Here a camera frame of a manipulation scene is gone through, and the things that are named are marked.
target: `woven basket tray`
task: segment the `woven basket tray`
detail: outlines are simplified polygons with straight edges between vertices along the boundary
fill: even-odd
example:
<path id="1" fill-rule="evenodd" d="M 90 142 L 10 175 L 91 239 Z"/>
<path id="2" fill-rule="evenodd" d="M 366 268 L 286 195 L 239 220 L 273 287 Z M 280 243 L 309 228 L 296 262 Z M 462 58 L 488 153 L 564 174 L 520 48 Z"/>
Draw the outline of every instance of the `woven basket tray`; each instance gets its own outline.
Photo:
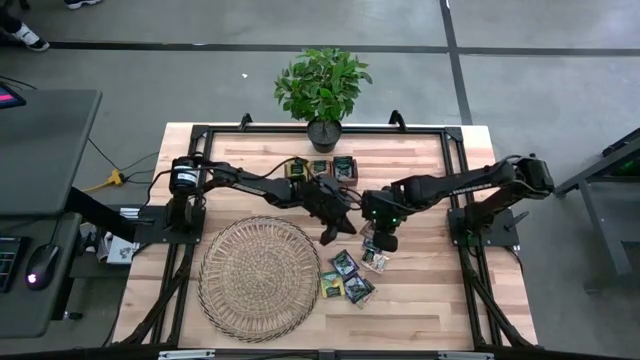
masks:
<path id="1" fill-rule="evenodd" d="M 320 260 L 296 225 L 259 216 L 221 231 L 202 260 L 200 305 L 211 323 L 256 343 L 285 335 L 311 313 L 320 290 Z"/>

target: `concrete floor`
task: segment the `concrete floor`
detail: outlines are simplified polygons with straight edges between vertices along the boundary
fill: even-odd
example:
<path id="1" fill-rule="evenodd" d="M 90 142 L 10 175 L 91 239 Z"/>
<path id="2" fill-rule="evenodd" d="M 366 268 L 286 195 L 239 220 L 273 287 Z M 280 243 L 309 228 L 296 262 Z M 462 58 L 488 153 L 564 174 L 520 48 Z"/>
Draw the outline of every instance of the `concrete floor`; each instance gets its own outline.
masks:
<path id="1" fill-rule="evenodd" d="M 447 44 L 435 0 L 105 0 L 67 11 L 32 1 L 23 19 L 50 41 L 220 44 Z M 450 0 L 459 46 L 637 48 L 640 3 L 625 0 Z M 104 93 L 92 138 L 119 165 L 156 151 L 170 121 L 291 121 L 272 99 L 273 79 L 294 53 L 50 50 L 0 48 L 0 75 L 44 89 Z M 446 54 L 361 54 L 374 86 L 347 122 L 384 123 L 399 109 L 409 123 L 461 124 Z M 474 124 L 488 125 L 497 156 L 536 152 L 556 183 L 638 127 L 638 57 L 461 56 Z M 153 168 L 149 159 L 138 169 Z M 76 185 L 110 170 L 88 147 Z M 141 181 L 149 177 L 141 176 Z M 524 201 L 518 227 L 539 343 L 549 349 L 638 357 L 640 297 L 588 296 L 582 284 L 606 268 L 578 194 Z M 143 202 L 144 186 L 96 194 L 107 203 Z M 91 314 L 52 326 L 42 339 L 0 342 L 0 352 L 99 346 L 123 282 L 78 286 L 74 306 Z"/>

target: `person's foot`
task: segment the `person's foot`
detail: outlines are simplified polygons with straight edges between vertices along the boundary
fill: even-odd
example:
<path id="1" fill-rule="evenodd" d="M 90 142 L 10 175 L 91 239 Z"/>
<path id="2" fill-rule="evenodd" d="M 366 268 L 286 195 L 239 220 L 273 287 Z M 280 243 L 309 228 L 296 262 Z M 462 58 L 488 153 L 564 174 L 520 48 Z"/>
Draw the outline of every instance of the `person's foot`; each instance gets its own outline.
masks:
<path id="1" fill-rule="evenodd" d="M 71 10 L 77 10 L 82 7 L 82 5 L 95 5 L 102 0 L 64 0 L 67 7 Z"/>
<path id="2" fill-rule="evenodd" d="M 49 43 L 41 39 L 25 24 L 22 24 L 20 30 L 11 35 L 20 40 L 29 50 L 41 52 L 49 48 Z"/>

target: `metal bracket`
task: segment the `metal bracket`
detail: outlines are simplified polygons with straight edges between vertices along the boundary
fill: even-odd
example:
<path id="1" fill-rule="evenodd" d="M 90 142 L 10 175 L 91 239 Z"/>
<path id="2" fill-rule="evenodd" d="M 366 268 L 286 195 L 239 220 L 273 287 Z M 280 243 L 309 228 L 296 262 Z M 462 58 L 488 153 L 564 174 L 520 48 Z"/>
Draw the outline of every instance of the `metal bracket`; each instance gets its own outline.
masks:
<path id="1" fill-rule="evenodd" d="M 215 353 L 215 349 L 162 351 L 158 355 L 158 360 L 213 359 L 216 357 Z"/>
<path id="2" fill-rule="evenodd" d="M 447 218 L 449 220 L 451 242 L 455 246 L 473 247 L 483 245 L 512 247 L 520 245 L 520 239 L 518 239 L 518 231 L 514 226 L 515 219 L 511 209 L 506 209 L 496 215 L 491 227 L 482 234 L 482 244 L 479 244 L 477 237 L 469 236 L 464 226 L 464 209 L 449 209 Z"/>
<path id="3" fill-rule="evenodd" d="M 247 128 L 247 124 L 252 122 L 253 122 L 253 119 L 251 118 L 251 114 L 249 113 L 244 114 L 244 116 L 242 117 L 242 120 L 240 121 L 240 126 L 238 126 L 238 130 L 240 132 L 244 132 L 245 129 Z"/>
<path id="4" fill-rule="evenodd" d="M 438 360 L 493 360 L 493 354 L 446 351 L 438 353 Z"/>
<path id="5" fill-rule="evenodd" d="M 459 126 L 445 126 L 444 132 L 447 133 L 447 135 L 451 136 L 451 138 L 457 142 L 464 141 L 464 137 L 462 136 L 462 128 L 460 128 Z"/>
<path id="6" fill-rule="evenodd" d="M 391 112 L 391 117 L 389 118 L 389 124 L 391 125 L 397 124 L 400 131 L 402 132 L 407 131 L 407 124 L 405 124 L 404 118 L 402 117 L 402 115 L 398 110 L 393 110 Z"/>
<path id="7" fill-rule="evenodd" d="M 200 139 L 207 131 L 209 131 L 209 125 L 193 125 L 191 128 L 191 140 Z"/>
<path id="8" fill-rule="evenodd" d="M 172 232 L 165 229 L 166 206 L 147 206 L 136 224 L 134 242 L 140 244 L 198 244 L 202 239 L 206 210 L 194 207 L 191 210 L 193 229 L 190 233 Z"/>

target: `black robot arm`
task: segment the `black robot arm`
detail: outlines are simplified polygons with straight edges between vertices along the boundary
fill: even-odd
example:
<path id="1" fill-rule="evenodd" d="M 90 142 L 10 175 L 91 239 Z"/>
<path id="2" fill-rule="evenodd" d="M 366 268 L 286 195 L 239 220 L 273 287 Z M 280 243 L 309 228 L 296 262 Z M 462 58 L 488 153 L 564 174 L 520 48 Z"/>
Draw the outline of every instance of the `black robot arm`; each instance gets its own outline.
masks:
<path id="1" fill-rule="evenodd" d="M 444 177 L 411 176 L 395 181 L 379 191 L 362 195 L 362 216 L 374 225 L 374 244 L 395 251 L 392 235 L 401 222 L 424 211 L 442 199 L 469 192 L 499 187 L 489 198 L 465 206 L 466 226 L 480 231 L 490 225 L 496 214 L 525 199 L 543 199 L 553 191 L 553 180 L 544 161 L 535 156 L 509 156 L 494 165 Z"/>
<path id="2" fill-rule="evenodd" d="M 304 159 L 295 160 L 306 164 Z M 173 198 L 168 207 L 170 226 L 176 230 L 184 229 L 184 225 L 190 223 L 190 197 L 202 196 L 215 188 L 229 187 L 260 196 L 280 209 L 302 206 L 327 226 L 320 238 L 322 245 L 333 241 L 338 232 L 356 233 L 347 218 L 350 201 L 341 194 L 337 180 L 330 176 L 319 175 L 308 180 L 269 179 L 228 163 L 203 161 L 199 156 L 177 158 L 173 160 L 172 169 L 169 190 Z M 205 176 L 204 171 L 211 178 L 199 186 L 198 177 Z"/>

